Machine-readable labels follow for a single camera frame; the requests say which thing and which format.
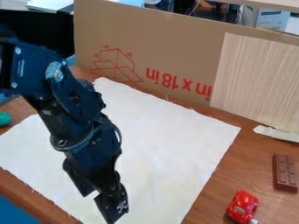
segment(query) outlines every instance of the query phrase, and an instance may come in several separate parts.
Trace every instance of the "printed box diagram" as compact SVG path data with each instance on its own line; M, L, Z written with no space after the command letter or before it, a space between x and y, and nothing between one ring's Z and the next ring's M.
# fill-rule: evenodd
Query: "printed box diagram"
M93 61L95 68L91 72L128 84L143 82L135 73L135 62L130 56L130 53L125 54L118 48L101 50L94 55L97 60Z

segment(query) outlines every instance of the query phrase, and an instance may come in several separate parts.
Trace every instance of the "cable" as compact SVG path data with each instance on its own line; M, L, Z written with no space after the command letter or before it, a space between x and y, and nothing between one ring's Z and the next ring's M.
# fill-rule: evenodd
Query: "cable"
M188 16L190 16L197 8L198 5L200 4L201 0L198 0L197 4L194 6L193 10L188 14Z

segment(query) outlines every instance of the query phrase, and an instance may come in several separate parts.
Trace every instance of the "wood grain panel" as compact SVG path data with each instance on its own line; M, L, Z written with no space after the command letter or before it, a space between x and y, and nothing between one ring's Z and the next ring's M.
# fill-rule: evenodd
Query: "wood grain panel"
M299 47L226 34L211 105L299 133Z

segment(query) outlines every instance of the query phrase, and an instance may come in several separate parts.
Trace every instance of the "cardboard box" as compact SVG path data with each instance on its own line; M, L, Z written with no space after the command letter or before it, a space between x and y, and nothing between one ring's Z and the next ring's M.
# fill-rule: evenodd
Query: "cardboard box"
M278 31L285 31L289 21L289 11L269 10L244 6L240 19L244 25L251 27L267 27Z
M279 32L101 0L75 1L76 65L88 72L210 105L226 33L299 46Z

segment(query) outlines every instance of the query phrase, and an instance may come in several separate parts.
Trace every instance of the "green object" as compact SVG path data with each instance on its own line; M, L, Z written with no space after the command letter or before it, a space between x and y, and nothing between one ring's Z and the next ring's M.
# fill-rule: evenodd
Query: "green object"
M11 116L7 113L0 113L0 126L9 124L11 121Z

